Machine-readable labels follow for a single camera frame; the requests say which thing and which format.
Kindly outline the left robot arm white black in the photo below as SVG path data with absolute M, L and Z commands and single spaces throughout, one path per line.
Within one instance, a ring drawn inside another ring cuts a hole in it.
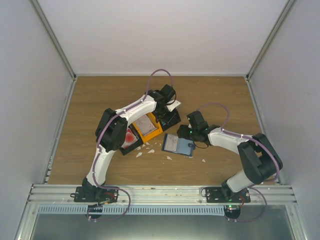
M 119 150 L 126 139 L 128 127 L 142 116 L 151 114 L 161 131 L 166 131 L 181 121 L 177 107 L 176 91 L 166 84 L 161 90 L 147 90 L 135 102 L 124 108 L 104 111 L 95 131 L 96 152 L 82 186 L 76 191 L 78 201 L 101 202 L 110 197 L 102 189 L 106 181 L 106 173 L 113 155 Z

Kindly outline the navy blue card holder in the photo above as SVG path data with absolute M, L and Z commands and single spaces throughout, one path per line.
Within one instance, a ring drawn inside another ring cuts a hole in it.
M 178 154 L 178 155 L 183 155 L 183 156 L 188 156 L 188 157 L 193 156 L 193 152 L 194 152 L 196 146 L 193 143 L 193 141 L 188 140 L 188 139 L 184 139 L 184 138 L 178 137 L 177 149 L 175 152 L 164 150 L 163 145 L 165 143 L 167 134 L 170 134 L 170 133 L 166 133 L 164 135 L 164 140 L 163 140 L 163 144 L 162 144 L 162 151 L 168 152 L 168 153 L 173 153 L 173 154 Z

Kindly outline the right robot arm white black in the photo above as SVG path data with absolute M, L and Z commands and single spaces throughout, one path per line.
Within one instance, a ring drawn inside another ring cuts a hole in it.
M 200 111 L 190 113 L 187 119 L 189 124 L 177 130 L 178 137 L 239 155 L 242 170 L 221 184 L 221 196 L 226 202 L 234 202 L 243 189 L 278 179 L 283 162 L 263 133 L 243 135 L 218 125 L 209 126 Z

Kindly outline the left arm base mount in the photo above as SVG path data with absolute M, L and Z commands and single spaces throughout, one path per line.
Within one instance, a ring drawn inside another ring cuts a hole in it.
M 76 203 L 111 204 L 118 201 L 118 189 L 102 189 L 99 187 L 85 188 L 78 186 L 74 193 L 70 194 Z

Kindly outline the black bin with red cards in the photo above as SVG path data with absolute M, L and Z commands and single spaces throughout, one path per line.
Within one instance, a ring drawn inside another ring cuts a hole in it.
M 129 154 L 136 148 L 143 145 L 143 140 L 138 132 L 138 130 L 134 127 L 133 124 L 129 125 L 126 130 L 125 140 L 120 148 L 120 152 L 123 156 Z

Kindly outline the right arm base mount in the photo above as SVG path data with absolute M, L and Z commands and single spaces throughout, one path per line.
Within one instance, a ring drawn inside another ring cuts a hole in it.
M 226 196 L 222 187 L 207 186 L 200 190 L 200 195 L 206 198 L 207 203 L 242 204 L 251 202 L 250 193 L 247 189 L 243 189 L 240 192 L 231 193 L 230 196 Z

